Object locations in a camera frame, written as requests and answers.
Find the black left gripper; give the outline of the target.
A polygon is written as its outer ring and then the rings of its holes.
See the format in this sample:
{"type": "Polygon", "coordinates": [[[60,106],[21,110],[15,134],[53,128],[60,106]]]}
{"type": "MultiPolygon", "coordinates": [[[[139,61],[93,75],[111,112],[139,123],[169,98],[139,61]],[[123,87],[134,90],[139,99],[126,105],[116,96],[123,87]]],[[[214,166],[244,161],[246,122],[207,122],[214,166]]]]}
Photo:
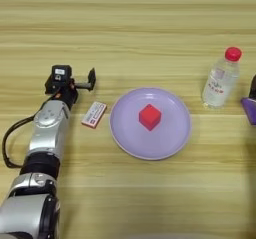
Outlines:
{"type": "MultiPolygon", "coordinates": [[[[75,83],[72,81],[68,86],[60,87],[56,93],[51,97],[52,100],[59,100],[64,102],[69,108],[71,108],[78,99],[78,90],[84,89],[92,91],[96,83],[95,68],[92,68],[88,74],[88,82],[75,83]]],[[[50,95],[54,92],[52,76],[49,76],[45,83],[45,94],[50,95]]]]}

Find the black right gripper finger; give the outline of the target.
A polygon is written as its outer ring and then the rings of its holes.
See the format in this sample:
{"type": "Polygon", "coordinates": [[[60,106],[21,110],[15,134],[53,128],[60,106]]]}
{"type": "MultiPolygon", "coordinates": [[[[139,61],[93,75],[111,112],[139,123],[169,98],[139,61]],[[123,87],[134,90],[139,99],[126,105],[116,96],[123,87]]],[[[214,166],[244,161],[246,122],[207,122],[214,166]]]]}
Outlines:
{"type": "Polygon", "coordinates": [[[253,77],[252,82],[251,82],[249,98],[256,100],[256,75],[253,77]]]}

